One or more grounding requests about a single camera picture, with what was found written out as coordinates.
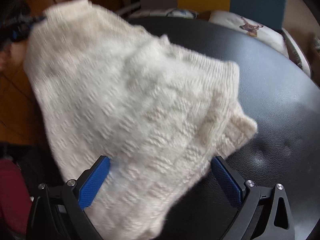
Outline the person's left hand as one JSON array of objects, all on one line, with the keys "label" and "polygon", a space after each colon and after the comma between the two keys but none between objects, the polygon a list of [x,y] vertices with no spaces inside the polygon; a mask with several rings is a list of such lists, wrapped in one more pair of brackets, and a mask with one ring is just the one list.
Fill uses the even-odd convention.
[{"label": "person's left hand", "polygon": [[10,61],[11,50],[12,50],[12,45],[8,45],[3,50],[1,50],[1,52],[0,52],[0,72],[3,72],[5,70],[8,62]]}]

